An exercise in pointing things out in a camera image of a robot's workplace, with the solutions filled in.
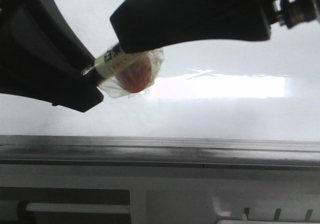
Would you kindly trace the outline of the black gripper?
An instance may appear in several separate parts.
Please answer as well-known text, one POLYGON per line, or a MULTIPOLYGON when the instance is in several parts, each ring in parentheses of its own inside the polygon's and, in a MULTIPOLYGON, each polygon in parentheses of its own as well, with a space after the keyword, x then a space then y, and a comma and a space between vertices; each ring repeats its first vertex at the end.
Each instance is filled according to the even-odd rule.
POLYGON ((278 23, 288 29, 320 20, 320 0, 261 0, 269 25, 278 23))

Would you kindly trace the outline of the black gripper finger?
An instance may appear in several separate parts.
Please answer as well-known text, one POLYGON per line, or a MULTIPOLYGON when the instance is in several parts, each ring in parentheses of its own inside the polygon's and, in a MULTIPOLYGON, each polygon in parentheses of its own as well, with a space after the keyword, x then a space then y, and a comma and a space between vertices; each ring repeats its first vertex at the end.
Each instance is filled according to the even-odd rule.
POLYGON ((110 22, 126 53, 197 40, 266 41, 271 36, 254 0, 125 0, 110 22))
POLYGON ((54 0, 0 0, 0 91, 86 112, 103 94, 86 76, 94 57, 54 0))

